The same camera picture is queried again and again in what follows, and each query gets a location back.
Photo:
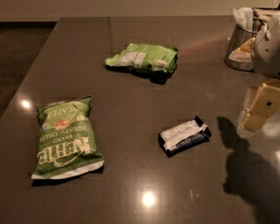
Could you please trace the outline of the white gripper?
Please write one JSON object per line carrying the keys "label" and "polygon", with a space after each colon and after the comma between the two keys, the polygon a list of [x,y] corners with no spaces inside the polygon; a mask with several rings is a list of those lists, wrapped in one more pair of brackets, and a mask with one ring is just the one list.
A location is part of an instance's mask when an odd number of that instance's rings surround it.
{"label": "white gripper", "polygon": [[[259,30],[252,48],[253,69],[266,77],[280,78],[280,14],[274,14]],[[280,79],[249,87],[238,125],[249,132],[259,131],[280,110]]]}

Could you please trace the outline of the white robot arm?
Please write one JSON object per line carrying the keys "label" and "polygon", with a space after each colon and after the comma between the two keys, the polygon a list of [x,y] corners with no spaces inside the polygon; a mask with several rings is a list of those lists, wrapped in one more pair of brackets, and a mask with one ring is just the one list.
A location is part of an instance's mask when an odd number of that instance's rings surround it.
{"label": "white robot arm", "polygon": [[242,130],[255,133],[280,109],[280,11],[239,51],[251,59],[256,73],[270,78],[257,87],[249,87],[245,94],[238,125]]}

